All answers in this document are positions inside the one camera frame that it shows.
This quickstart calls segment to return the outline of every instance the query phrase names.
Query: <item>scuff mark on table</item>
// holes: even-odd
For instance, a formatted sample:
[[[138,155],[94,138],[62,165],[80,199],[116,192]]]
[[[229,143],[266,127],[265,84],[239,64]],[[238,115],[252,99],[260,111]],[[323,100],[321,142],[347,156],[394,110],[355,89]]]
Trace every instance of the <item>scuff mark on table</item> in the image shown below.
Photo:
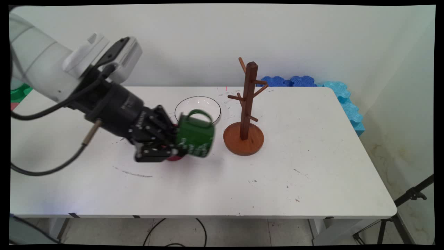
[[[145,178],[152,177],[152,176],[150,176],[150,175],[143,175],[143,174],[138,174],[138,173],[130,173],[130,172],[128,172],[128,171],[121,170],[121,169],[118,169],[118,168],[116,168],[116,167],[114,167],[114,168],[117,169],[117,170],[120,170],[120,171],[122,171],[122,172],[124,172],[124,173],[126,173],[126,174],[130,174],[130,175],[134,175],[134,176],[145,177]]]

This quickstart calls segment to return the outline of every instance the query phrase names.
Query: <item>robotic arm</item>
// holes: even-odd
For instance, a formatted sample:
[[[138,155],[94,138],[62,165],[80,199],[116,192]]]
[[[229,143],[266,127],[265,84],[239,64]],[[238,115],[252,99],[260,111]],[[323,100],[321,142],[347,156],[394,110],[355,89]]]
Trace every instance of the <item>robotic arm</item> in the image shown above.
[[[140,98],[120,85],[142,54],[134,37],[122,38],[104,51],[109,41],[94,33],[72,52],[10,13],[9,39],[12,75],[58,102],[31,116],[11,111],[13,118],[32,120],[69,107],[83,112],[86,120],[126,138],[136,148],[137,162],[161,162],[186,154],[176,146],[178,128],[163,107],[145,107]]]

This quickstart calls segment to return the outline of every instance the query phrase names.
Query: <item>floor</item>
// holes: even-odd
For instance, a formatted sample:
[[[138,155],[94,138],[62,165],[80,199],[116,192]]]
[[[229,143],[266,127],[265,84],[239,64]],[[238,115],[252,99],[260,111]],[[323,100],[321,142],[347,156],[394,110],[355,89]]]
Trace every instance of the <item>floor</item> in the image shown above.
[[[47,218],[29,222],[48,231]],[[65,244],[141,246],[149,230],[160,219],[71,218],[64,230]],[[201,219],[207,232],[207,246],[311,246],[312,234],[306,219]],[[367,244],[375,244],[379,224],[362,232]],[[203,246],[204,232],[195,219],[166,219],[147,239],[146,246],[181,243]],[[402,244],[392,223],[387,223],[384,244]],[[335,245],[356,245],[346,236]]]

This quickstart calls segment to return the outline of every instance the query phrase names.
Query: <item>light blue foam block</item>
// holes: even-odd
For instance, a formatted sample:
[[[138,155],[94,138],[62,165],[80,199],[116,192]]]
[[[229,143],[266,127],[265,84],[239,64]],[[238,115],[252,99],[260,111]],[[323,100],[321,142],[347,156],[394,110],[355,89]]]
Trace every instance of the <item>light blue foam block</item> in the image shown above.
[[[358,123],[358,125],[355,128],[355,132],[358,136],[362,135],[362,133],[365,131],[364,125],[362,122]]]
[[[341,103],[341,106],[353,127],[357,126],[362,121],[363,117],[358,113],[358,106],[354,105],[350,99],[347,98],[344,103]]]
[[[340,81],[327,81],[324,87],[331,88],[340,103],[345,103],[350,98],[351,93],[347,90],[347,85]]]

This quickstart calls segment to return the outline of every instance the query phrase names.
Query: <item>round wooden base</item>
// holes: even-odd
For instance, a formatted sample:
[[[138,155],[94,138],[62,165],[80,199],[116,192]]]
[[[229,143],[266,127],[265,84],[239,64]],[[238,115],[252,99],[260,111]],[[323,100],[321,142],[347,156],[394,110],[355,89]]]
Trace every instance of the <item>round wooden base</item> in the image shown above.
[[[242,156],[252,155],[261,149],[264,144],[264,134],[256,125],[250,123],[248,138],[241,140],[241,123],[236,122],[228,126],[223,132],[223,140],[229,151]]]

